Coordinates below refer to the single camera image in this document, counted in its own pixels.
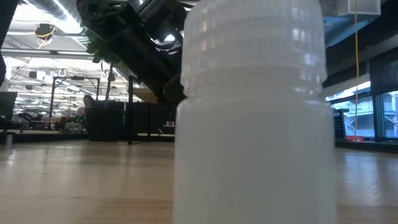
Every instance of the white plastic bottle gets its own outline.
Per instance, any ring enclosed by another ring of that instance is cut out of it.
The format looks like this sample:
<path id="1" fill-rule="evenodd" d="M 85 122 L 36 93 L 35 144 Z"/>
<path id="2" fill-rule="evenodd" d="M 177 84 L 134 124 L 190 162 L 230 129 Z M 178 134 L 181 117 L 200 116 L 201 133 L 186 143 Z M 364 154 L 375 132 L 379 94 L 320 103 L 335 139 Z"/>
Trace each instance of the white plastic bottle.
<path id="1" fill-rule="evenodd" d="M 318 0 L 201 0 L 185 24 L 175 224 L 333 224 Z"/>

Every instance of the window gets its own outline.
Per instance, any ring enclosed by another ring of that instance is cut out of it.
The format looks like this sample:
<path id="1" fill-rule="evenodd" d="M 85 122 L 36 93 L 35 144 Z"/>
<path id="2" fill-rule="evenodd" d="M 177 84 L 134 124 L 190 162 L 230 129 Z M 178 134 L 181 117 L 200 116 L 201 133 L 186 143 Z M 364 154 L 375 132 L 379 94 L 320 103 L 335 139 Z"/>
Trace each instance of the window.
<path id="1" fill-rule="evenodd" d="M 383 94 L 384 133 L 387 138 L 398 138 L 398 91 Z"/>
<path id="2" fill-rule="evenodd" d="M 355 135 L 355 100 L 335 103 L 332 107 L 336 110 L 348 109 L 344 113 L 344 123 L 347 136 Z M 358 130 L 357 136 L 374 137 L 373 100 L 364 97 L 358 100 Z"/>
<path id="3" fill-rule="evenodd" d="M 359 93 L 366 93 L 367 91 L 371 91 L 371 82 L 365 82 L 360 85 L 358 85 L 358 94 Z M 336 93 L 334 95 L 326 97 L 327 101 L 331 100 L 337 100 L 337 99 L 342 99 L 345 97 L 353 96 L 356 94 L 356 86 L 349 88 L 347 90 L 341 91 L 339 93 Z"/>

